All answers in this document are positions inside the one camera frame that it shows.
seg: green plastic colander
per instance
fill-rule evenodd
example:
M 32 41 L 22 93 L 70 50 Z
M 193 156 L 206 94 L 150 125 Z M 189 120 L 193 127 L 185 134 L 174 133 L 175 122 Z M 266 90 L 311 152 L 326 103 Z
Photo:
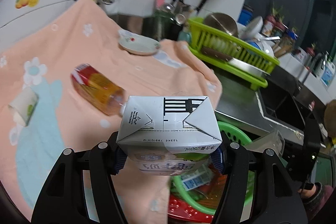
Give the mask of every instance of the green plastic colander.
M 225 122 L 217 122 L 218 127 L 220 131 L 224 131 L 225 134 L 228 136 L 229 140 L 232 142 L 237 142 L 241 145 L 247 145 L 251 143 L 251 139 L 239 128 L 236 128 L 235 126 L 225 123 Z M 172 177 L 172 180 L 175 184 L 176 190 L 179 192 L 180 196 L 194 209 L 200 211 L 201 213 L 205 213 L 208 215 L 214 215 L 216 210 L 204 207 L 197 203 L 186 191 L 183 187 L 182 180 L 180 176 L 174 176 Z M 249 171 L 248 175 L 248 182 L 247 182 L 247 189 L 246 189 L 246 196 L 245 196 L 245 203 L 248 204 L 251 202 L 253 198 L 253 189 L 254 189 L 254 173 Z

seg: plate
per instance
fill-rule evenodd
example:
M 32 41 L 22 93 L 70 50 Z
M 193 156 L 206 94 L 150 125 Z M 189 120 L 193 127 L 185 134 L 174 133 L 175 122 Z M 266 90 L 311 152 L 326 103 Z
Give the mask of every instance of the plate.
M 126 30 L 119 30 L 119 44 L 128 52 L 136 55 L 153 55 L 160 49 L 160 44 L 149 37 L 144 37 Z

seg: silver screw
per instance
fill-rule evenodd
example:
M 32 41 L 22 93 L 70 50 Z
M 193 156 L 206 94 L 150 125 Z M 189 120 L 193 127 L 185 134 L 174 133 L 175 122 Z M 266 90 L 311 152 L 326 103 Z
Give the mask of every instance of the silver screw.
M 230 146 L 233 149 L 238 149 L 239 148 L 239 143 L 230 143 Z
M 67 155 L 70 155 L 71 152 L 72 152 L 72 150 L 71 150 L 70 148 L 67 148 L 67 149 L 65 149 L 65 150 L 63 151 L 63 154 L 64 154 L 65 156 L 67 156 Z
M 99 147 L 100 149 L 104 149 L 104 148 L 107 147 L 107 143 L 102 142 L 102 143 L 100 143 L 100 144 L 98 145 L 98 147 Z
M 273 155 L 274 155 L 274 151 L 273 151 L 272 149 L 267 149 L 267 150 L 266 150 L 266 154 L 267 154 L 268 156 L 273 156 Z

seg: sink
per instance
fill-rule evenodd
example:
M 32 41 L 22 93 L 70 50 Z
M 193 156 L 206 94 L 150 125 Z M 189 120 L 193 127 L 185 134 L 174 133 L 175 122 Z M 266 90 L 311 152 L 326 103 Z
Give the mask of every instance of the sink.
M 301 131 L 305 130 L 305 119 L 311 111 L 295 100 L 288 91 L 268 81 L 268 87 L 260 89 L 260 94 L 269 118 L 285 122 Z

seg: milk carton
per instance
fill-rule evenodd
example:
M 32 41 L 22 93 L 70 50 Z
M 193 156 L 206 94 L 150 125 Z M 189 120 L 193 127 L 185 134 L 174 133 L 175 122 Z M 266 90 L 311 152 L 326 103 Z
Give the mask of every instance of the milk carton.
M 143 172 L 195 171 L 221 144 L 209 97 L 128 98 L 117 144 Z

